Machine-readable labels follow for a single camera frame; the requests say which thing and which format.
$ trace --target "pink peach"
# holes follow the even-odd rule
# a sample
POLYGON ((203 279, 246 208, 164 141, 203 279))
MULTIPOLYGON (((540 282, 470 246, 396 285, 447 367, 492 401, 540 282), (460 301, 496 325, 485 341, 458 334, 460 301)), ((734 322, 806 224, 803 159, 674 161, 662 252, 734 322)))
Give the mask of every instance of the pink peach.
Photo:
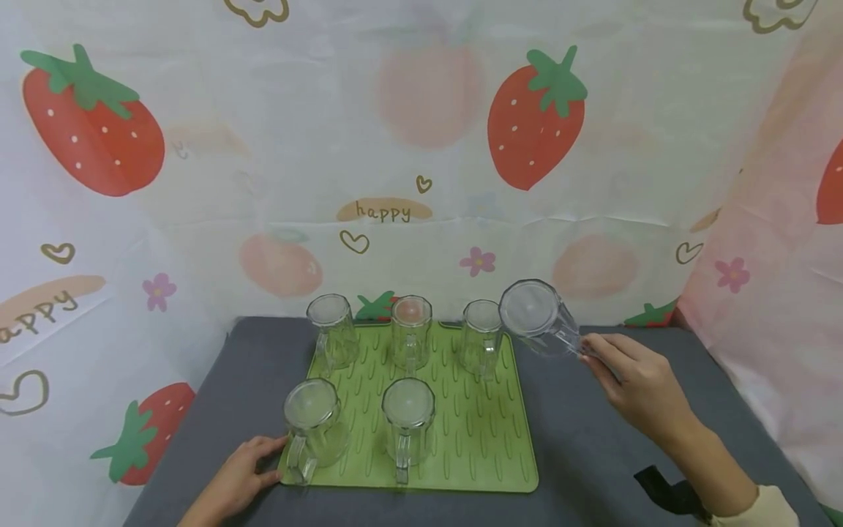
POLYGON ((278 298, 303 297, 322 285, 322 266, 309 250, 270 234, 255 234, 240 247, 249 279, 278 298))
POLYGON ((553 266, 553 285, 563 299, 596 299, 620 293, 638 274, 635 251, 606 234, 568 245, 553 266))
POLYGON ((404 143, 448 147, 477 117, 481 69, 468 46, 437 44, 396 51, 381 67, 380 115, 404 143))

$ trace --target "pink flower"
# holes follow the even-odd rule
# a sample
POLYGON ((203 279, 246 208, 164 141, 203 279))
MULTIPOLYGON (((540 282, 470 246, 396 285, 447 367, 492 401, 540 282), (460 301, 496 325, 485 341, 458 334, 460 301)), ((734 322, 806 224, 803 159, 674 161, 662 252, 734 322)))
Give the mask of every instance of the pink flower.
POLYGON ((495 270, 495 253, 483 252, 480 247, 472 247, 468 258, 459 261, 460 267, 471 267, 471 277, 476 277, 480 271, 492 272, 495 270))
POLYGON ((744 269, 743 258, 735 258, 730 264, 718 260, 714 262, 714 267, 723 274, 717 282, 719 288, 729 286, 732 293, 737 293, 741 286, 749 282, 749 271, 744 269))
POLYGON ((173 296, 176 290, 174 283, 170 283, 166 272, 160 272, 155 275, 155 278, 150 282, 143 281, 143 290, 147 292, 149 298, 147 299, 147 309, 155 310, 158 306, 161 311, 167 310, 167 297, 173 296))

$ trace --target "hand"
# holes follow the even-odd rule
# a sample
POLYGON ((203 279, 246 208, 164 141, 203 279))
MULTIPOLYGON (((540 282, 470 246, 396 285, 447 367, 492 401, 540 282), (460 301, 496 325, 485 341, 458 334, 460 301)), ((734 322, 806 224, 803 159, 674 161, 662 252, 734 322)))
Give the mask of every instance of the hand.
POLYGON ((241 444, 188 509, 180 527, 210 527, 240 512, 262 489, 278 483, 278 471, 255 474, 258 461, 287 444, 287 437, 255 436, 241 444))
POLYGON ((667 358, 626 335, 592 333, 583 343, 597 357, 580 360, 603 386, 609 403, 659 447, 666 449, 703 428, 667 358))

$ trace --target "left hand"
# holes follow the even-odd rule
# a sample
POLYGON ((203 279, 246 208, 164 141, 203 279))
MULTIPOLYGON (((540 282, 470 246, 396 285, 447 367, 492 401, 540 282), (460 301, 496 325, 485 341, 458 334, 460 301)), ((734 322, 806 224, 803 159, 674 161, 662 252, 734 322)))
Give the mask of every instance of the left hand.
POLYGON ((180 527, 210 527, 246 508, 262 489, 278 483, 278 471, 256 474, 257 463, 284 448, 287 437, 255 436, 241 444, 188 509, 180 527))

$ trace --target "black strap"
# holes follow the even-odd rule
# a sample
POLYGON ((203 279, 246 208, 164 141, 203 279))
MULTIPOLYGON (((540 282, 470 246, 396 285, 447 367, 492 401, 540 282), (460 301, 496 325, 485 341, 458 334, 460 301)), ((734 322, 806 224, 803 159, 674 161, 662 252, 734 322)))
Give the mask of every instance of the black strap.
POLYGON ((711 524, 711 513, 702 506, 700 497, 687 480, 670 485, 655 465, 635 474, 635 479, 650 500, 669 513, 691 514, 703 524, 711 524))

